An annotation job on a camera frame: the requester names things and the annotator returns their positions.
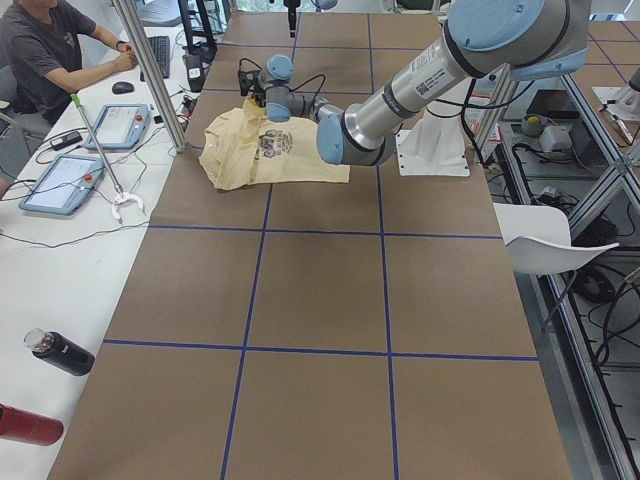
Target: red object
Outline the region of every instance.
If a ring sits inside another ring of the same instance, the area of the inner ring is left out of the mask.
[[[60,420],[0,404],[0,438],[34,445],[52,445],[62,436]]]

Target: white table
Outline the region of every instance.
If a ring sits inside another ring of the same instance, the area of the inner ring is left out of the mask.
[[[172,46],[178,32],[177,28],[147,29],[148,35],[169,35]],[[170,95],[180,91],[181,86],[188,87],[181,49],[175,47],[172,51],[171,78],[166,80]],[[115,55],[116,52],[109,52],[105,59]],[[82,90],[79,97],[89,118],[95,119],[104,104],[153,105],[148,87],[139,81],[139,73],[138,67]],[[133,83],[134,93],[112,94],[111,86],[121,80]],[[182,95],[172,99],[177,106]],[[82,125],[75,106],[70,105],[50,135]],[[157,128],[151,121],[143,141]],[[51,160],[56,153],[43,154],[39,160]],[[74,153],[91,154],[82,148]],[[135,203],[127,204],[120,210],[124,225],[137,225],[149,219],[174,154],[165,129],[139,150],[138,155],[148,168],[135,193],[144,200],[146,214],[140,212]],[[122,156],[122,153],[109,154],[110,159]],[[38,178],[44,169],[44,165],[32,158],[19,178]],[[142,163],[135,156],[114,165],[125,191],[131,189],[142,169]],[[98,190],[113,199],[115,191],[106,172]],[[26,191],[26,188],[14,188],[6,198]],[[19,210],[17,204],[17,201],[0,202],[0,228],[7,235],[26,240],[57,244],[119,227],[111,216],[110,203],[95,193],[70,218],[27,213]],[[145,231],[146,226],[123,230],[56,249],[0,237],[0,403],[58,418],[65,427],[69,425],[87,376],[74,377],[34,358],[22,345],[22,339],[35,327],[54,330],[96,354]],[[0,480],[46,478],[61,444],[59,440],[50,447],[39,447],[0,439]]]

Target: person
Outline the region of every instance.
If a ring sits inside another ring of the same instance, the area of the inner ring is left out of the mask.
[[[120,54],[96,67],[82,68],[79,34]],[[13,0],[0,21],[0,39],[18,83],[18,111],[37,111],[52,125],[71,101],[70,93],[137,64],[130,44],[66,0]]]

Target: reacher grabber tool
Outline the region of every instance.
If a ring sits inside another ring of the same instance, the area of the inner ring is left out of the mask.
[[[93,131],[91,122],[89,122],[89,119],[87,118],[87,113],[85,112],[84,107],[80,103],[80,99],[78,98],[78,95],[76,95],[75,93],[72,93],[71,99],[73,100],[73,103],[75,104],[75,106],[78,108],[78,112],[80,112],[82,121],[86,125],[87,130],[89,131],[89,136],[91,137],[91,140],[93,140],[93,143],[95,144],[96,149],[98,150],[98,154],[100,155],[100,158],[102,158],[102,163],[104,163],[104,167],[107,169],[109,178],[111,178],[111,181],[113,182],[113,186],[116,189],[116,198],[113,200],[113,203],[111,204],[111,214],[113,215],[113,218],[115,218],[119,223],[122,223],[122,216],[120,215],[120,212],[118,210],[120,209],[120,205],[123,205],[129,201],[136,202],[138,204],[138,208],[142,210],[142,213],[144,213],[144,203],[142,202],[142,199],[138,195],[125,192],[124,189],[122,188],[122,184],[118,181],[118,177],[116,177],[116,174],[113,171],[113,168],[111,168],[109,159],[107,158],[107,155],[104,153],[104,150],[102,149],[102,145],[100,145],[100,142],[98,141],[98,136]]]

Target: yellow tote bag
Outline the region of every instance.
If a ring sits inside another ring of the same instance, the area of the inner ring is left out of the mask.
[[[316,149],[317,125],[274,123],[252,100],[218,116],[204,131],[200,165],[216,188],[276,182],[349,182],[349,166],[329,165]]]

